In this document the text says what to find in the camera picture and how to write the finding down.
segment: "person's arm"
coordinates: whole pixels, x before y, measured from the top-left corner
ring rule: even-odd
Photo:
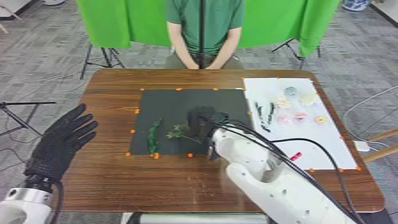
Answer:
[[[238,27],[227,31],[227,40],[222,45],[215,61],[206,69],[220,69],[222,68],[229,58],[233,57],[235,50],[238,48],[240,36],[242,36],[242,27]]]
[[[176,49],[178,57],[183,61],[183,64],[188,69],[199,69],[199,65],[194,61],[194,58],[190,56],[185,39],[183,39],[183,33],[181,33],[181,24],[174,24],[167,22],[167,30],[169,30],[169,36],[171,36],[171,43]]]

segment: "chair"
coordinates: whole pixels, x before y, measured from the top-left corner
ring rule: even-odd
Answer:
[[[370,138],[370,141],[375,142],[382,139],[386,139],[387,137],[398,135],[398,129],[391,130],[389,132],[382,133],[380,135],[377,135],[375,137]],[[398,145],[391,146],[387,149],[380,150],[377,153],[373,153],[371,155],[368,155],[364,157],[364,162],[371,162],[377,159],[380,159],[382,157],[393,155],[398,152]]]
[[[0,4],[0,8],[9,12],[9,14],[16,17],[16,19],[21,20],[21,17],[14,14],[14,12],[12,12],[11,9],[5,7],[4,4]],[[9,31],[7,31],[7,29],[5,29],[4,25],[2,25],[2,23],[0,23],[0,29],[2,29],[4,33],[9,34]]]

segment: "green shirt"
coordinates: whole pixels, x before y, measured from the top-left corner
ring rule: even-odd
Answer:
[[[165,0],[165,19],[183,26],[183,38],[192,54],[199,53],[201,0]],[[217,55],[227,31],[242,27],[245,0],[206,0],[204,53]]]

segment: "white paper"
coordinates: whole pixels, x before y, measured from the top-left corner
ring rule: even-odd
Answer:
[[[297,88],[298,94],[295,97],[284,97],[284,89],[288,87]],[[341,139],[341,133],[338,131],[332,117],[329,115],[327,108],[318,95],[314,95],[316,101],[313,106],[304,106],[300,104],[298,99],[302,98],[302,96],[311,94],[316,94],[316,89],[313,86],[313,81],[309,79],[245,79],[245,97],[249,109],[252,112],[254,130],[270,140],[286,138],[307,138],[316,141],[332,155],[339,168],[355,169],[355,160],[350,154],[345,141]],[[270,103],[277,102],[277,99],[281,98],[288,99],[288,101],[291,102],[291,106],[290,109],[284,110],[275,106],[275,114],[272,116],[272,123],[268,125]],[[261,128],[261,119],[254,103],[263,106],[263,121],[270,132],[267,132]],[[304,112],[307,114],[304,121],[297,121],[297,119],[293,118],[297,112]],[[281,123],[277,121],[277,118],[281,116],[290,118],[288,123]],[[323,124],[318,124],[314,122],[316,116],[323,116],[327,118],[327,122]],[[330,160],[325,156],[322,149],[309,142],[293,141],[286,143],[277,143],[277,146],[281,147],[281,150],[284,151],[288,157],[291,157],[298,152],[302,153],[302,157],[295,160],[295,164],[302,169],[334,169]]]

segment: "wooden table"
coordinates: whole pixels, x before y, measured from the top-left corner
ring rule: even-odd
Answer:
[[[78,152],[68,171],[64,210],[94,212],[258,212],[243,192],[226,176],[226,162],[204,156],[126,156],[140,89],[231,89],[243,87],[242,77],[311,78],[334,122],[345,136],[361,171],[343,172],[355,209],[375,212],[384,208],[384,197],[370,171],[348,140],[346,130],[332,109],[318,80],[306,71],[194,71],[99,70],[82,102],[99,121],[98,137]],[[332,171],[313,176],[345,204],[339,182]]]

